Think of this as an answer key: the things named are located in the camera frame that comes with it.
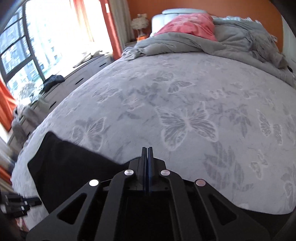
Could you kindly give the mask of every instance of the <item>red pillow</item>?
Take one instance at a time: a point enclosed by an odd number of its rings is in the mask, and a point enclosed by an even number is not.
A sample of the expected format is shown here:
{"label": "red pillow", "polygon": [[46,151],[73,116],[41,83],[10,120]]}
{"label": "red pillow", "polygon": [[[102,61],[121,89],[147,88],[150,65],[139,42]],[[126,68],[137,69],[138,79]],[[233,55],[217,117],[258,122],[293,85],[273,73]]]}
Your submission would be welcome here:
{"label": "red pillow", "polygon": [[178,32],[217,41],[214,31],[215,26],[211,15],[208,13],[192,13],[175,17],[172,21],[164,25],[155,35]]}

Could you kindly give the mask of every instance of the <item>comforter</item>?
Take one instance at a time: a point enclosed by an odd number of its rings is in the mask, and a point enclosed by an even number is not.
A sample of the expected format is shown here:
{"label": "comforter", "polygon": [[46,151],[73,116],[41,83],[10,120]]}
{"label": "comforter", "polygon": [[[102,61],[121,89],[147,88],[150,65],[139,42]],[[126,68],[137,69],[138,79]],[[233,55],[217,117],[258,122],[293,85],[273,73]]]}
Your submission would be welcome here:
{"label": "comforter", "polygon": [[[27,163],[52,131],[117,163],[152,146],[168,169],[205,179],[239,207],[289,213],[296,204],[295,101],[296,90],[285,82],[231,59],[205,53],[120,59],[73,91],[30,136],[13,188],[38,194]],[[28,227],[47,214],[44,206],[33,208]]]}

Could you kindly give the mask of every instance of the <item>pillow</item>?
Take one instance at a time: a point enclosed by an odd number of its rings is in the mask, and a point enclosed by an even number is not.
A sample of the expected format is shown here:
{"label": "pillow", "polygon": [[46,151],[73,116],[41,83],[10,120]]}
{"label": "pillow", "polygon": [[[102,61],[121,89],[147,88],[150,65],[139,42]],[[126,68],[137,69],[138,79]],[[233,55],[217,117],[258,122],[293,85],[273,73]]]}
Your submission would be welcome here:
{"label": "pillow", "polygon": [[213,19],[209,14],[192,13],[175,17],[172,21],[164,25],[155,35],[177,32],[217,41],[214,30]]}
{"label": "pillow", "polygon": [[173,8],[163,10],[162,14],[191,14],[191,13],[207,13],[204,10],[194,8]]}

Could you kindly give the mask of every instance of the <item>black drawer handle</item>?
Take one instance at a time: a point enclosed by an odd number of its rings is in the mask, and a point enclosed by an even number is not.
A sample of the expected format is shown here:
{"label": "black drawer handle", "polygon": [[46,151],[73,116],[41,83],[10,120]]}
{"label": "black drawer handle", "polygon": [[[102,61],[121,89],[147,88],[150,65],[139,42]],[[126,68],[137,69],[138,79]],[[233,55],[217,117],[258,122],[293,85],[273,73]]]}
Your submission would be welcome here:
{"label": "black drawer handle", "polygon": [[53,107],[55,104],[56,104],[56,101],[50,106],[50,108]]}
{"label": "black drawer handle", "polygon": [[[82,78],[81,80],[83,80],[84,78]],[[79,80],[77,83],[75,83],[75,84],[78,84],[81,80]]]}

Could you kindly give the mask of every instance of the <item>gray blanket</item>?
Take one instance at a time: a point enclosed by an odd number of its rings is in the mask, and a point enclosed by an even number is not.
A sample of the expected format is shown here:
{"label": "gray blanket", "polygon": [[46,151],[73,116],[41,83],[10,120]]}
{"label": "gray blanket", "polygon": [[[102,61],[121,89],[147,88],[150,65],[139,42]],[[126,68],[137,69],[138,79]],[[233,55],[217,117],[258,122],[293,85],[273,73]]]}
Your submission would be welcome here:
{"label": "gray blanket", "polygon": [[205,52],[234,59],[261,69],[296,88],[294,75],[262,25],[233,20],[214,20],[218,42],[184,33],[159,34],[128,47],[122,54],[127,60],[162,53]]}

